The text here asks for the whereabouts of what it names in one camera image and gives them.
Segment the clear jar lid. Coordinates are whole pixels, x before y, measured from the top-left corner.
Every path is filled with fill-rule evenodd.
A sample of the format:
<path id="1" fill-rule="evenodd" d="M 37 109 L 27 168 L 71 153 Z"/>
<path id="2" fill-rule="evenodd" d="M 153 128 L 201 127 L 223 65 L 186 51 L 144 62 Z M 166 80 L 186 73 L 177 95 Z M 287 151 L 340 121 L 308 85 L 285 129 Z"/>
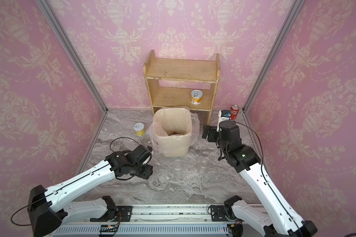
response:
<path id="1" fill-rule="evenodd" d="M 183 161 L 182 160 L 175 160 L 173 162 L 173 169 L 179 171 L 183 168 Z"/>

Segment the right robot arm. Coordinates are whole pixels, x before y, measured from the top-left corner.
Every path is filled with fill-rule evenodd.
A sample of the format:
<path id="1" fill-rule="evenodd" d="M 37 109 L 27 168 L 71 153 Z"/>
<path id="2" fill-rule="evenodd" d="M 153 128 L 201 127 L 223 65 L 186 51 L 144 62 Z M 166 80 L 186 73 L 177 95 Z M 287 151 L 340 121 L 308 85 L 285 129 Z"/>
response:
<path id="1" fill-rule="evenodd" d="M 317 227 L 304 220 L 288 203 L 269 177 L 263 159 L 253 148 L 242 143 L 239 126 L 233 120 L 224 120 L 218 126 L 206 125 L 202 137 L 215 142 L 220 150 L 219 160 L 225 159 L 251 186 L 266 214 L 233 196 L 224 202 L 231 219 L 241 219 L 264 237 L 312 237 Z"/>

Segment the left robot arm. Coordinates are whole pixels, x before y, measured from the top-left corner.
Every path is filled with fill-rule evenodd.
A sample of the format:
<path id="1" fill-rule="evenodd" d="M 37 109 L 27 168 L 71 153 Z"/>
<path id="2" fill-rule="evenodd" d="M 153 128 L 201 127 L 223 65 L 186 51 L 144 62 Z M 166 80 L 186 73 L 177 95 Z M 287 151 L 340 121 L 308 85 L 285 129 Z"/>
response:
<path id="1" fill-rule="evenodd" d="M 93 201 L 74 202 L 76 198 L 112 179 L 123 180 L 123 175 L 147 180 L 153 174 L 149 165 L 153 155 L 150 146 L 138 145 L 133 151 L 117 151 L 89 170 L 48 188 L 38 185 L 29 194 L 25 206 L 33 236 L 44 237 L 60 226 L 72 222 L 121 222 L 121 213 L 110 196 Z"/>

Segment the red cola can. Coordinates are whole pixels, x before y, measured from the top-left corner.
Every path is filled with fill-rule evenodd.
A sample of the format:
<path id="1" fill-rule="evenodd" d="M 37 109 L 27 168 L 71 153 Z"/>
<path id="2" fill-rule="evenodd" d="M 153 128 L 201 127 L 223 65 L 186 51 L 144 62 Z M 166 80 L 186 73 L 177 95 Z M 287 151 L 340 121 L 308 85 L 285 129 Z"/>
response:
<path id="1" fill-rule="evenodd" d="M 237 118 L 237 115 L 239 113 L 239 106 L 238 105 L 232 105 L 230 108 L 230 119 L 235 120 Z"/>

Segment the yellow can on shelf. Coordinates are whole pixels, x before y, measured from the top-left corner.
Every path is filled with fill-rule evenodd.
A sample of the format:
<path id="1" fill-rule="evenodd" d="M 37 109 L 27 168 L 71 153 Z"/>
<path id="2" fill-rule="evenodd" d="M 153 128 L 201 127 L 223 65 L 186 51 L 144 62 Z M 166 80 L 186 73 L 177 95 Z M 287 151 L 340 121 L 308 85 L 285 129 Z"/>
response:
<path id="1" fill-rule="evenodd" d="M 203 92 L 201 90 L 193 90 L 191 92 L 191 103 L 199 105 L 202 102 Z"/>

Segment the yellow can on floor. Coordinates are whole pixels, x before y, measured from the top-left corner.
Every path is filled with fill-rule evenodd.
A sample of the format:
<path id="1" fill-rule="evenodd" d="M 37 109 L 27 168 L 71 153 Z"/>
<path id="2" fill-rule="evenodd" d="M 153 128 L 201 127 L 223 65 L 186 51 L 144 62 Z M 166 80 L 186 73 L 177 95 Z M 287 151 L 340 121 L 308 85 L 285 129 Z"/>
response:
<path id="1" fill-rule="evenodd" d="M 137 136 L 143 136 L 145 134 L 145 125 L 142 122 L 138 122 L 134 125 L 134 130 Z"/>

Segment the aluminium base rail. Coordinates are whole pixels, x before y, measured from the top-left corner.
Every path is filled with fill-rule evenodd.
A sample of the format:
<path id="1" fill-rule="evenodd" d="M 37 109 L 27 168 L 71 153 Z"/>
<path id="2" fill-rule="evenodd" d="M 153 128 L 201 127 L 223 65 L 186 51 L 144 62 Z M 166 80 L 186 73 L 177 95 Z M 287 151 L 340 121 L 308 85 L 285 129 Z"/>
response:
<path id="1" fill-rule="evenodd" d="M 292 208 L 264 208 L 243 200 L 221 204 L 135 204 L 120 206 L 113 220 L 89 218 L 63 224 L 50 237 L 303 237 Z"/>

